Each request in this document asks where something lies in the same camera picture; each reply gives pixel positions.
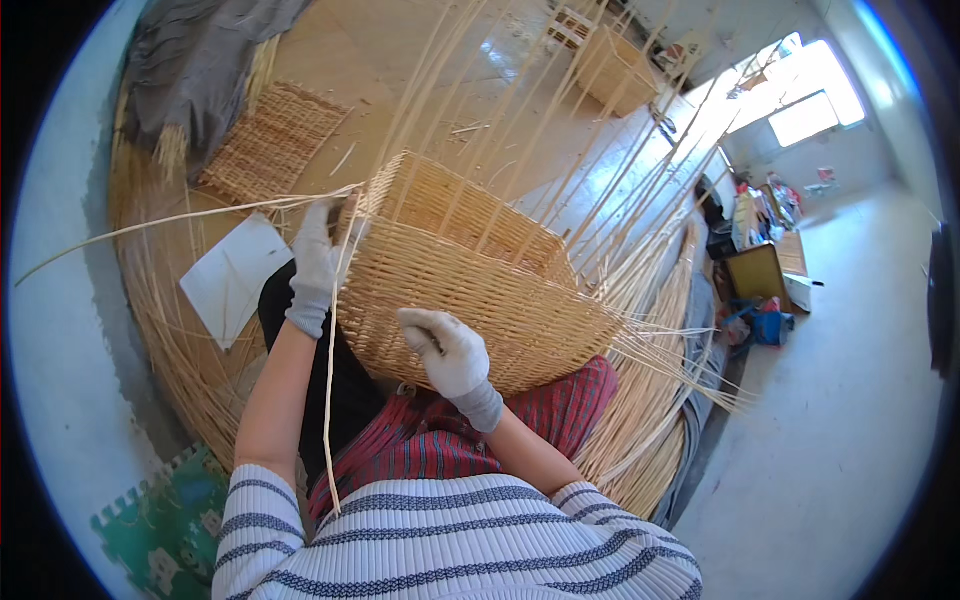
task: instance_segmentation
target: white work glove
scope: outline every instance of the white work glove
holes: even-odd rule
[[[503,396],[487,380],[490,357],[483,338],[439,310],[400,308],[396,317],[410,349],[420,355],[431,385],[470,426],[491,433],[503,414]]]
[[[303,217],[293,244],[297,274],[290,279],[290,287],[294,291],[294,301],[285,313],[291,323],[315,340],[324,335],[324,321],[333,301],[333,291],[343,286],[347,264],[369,228],[366,221],[357,217],[349,239],[340,246],[333,246],[326,222],[330,208],[330,202],[317,201],[310,205]],[[344,253],[343,271],[337,275],[337,264]]]

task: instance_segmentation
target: woven basket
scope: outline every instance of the woven basket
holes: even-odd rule
[[[621,320],[599,302],[543,277],[557,259],[547,251],[556,236],[541,231],[539,252],[530,252],[537,259],[524,259],[523,270],[512,268],[499,258],[513,256],[526,239],[517,234],[529,231],[529,219],[505,208],[494,230],[499,230],[496,241],[484,252],[492,249],[492,255],[467,247],[489,222],[483,215],[492,214],[489,201],[499,202],[493,196],[468,186],[463,211],[457,210],[459,216],[444,239],[438,239],[436,230],[456,189],[456,176],[424,159],[398,219],[393,219],[396,192],[402,190],[414,157],[404,154],[392,160],[357,207],[372,227],[350,265],[337,320],[364,366],[429,386],[397,323],[401,306],[445,310],[479,333],[490,355],[491,383],[504,396],[549,383],[605,351],[622,328]],[[348,218],[345,211],[341,227]],[[513,233],[513,241],[504,230]]]
[[[440,232],[450,202],[462,180],[463,178],[433,160],[422,157],[418,160],[418,155],[409,151],[403,152],[395,156],[373,178],[367,198],[363,202],[363,210],[367,214],[436,235]],[[400,207],[400,214],[396,215],[396,204],[408,183],[410,189]],[[517,266],[541,277],[549,273],[554,283],[570,290],[577,289],[576,275],[570,266],[564,240],[522,213],[504,206],[501,200],[472,182],[467,182],[457,202],[444,231],[444,240],[476,251],[477,244],[498,207],[500,214],[480,253],[512,263],[523,241],[532,233],[533,242],[523,253],[523,259]]]
[[[613,107],[613,114],[625,117],[657,97],[657,85],[650,62],[635,46],[603,25],[587,45],[577,69],[577,85],[603,106],[609,106],[620,83],[626,89]]]

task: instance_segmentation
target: striped shirt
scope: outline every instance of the striped shirt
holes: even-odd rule
[[[666,531],[586,482],[552,499],[516,477],[364,486],[304,542],[272,471],[233,472],[213,598],[699,598],[700,569]]]

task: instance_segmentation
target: woven wicker mat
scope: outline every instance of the woven wicker mat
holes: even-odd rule
[[[353,108],[343,107],[286,82],[260,95],[200,175],[234,204],[288,194],[306,163]]]

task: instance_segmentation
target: red plaid pants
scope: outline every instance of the red plaid pants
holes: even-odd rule
[[[530,429],[572,459],[616,393],[616,371],[603,356],[551,384],[505,401]],[[456,479],[502,472],[483,437],[453,404],[431,394],[411,400],[392,395],[376,419],[334,457],[341,497],[386,479]],[[327,478],[317,479],[310,515],[333,508]]]

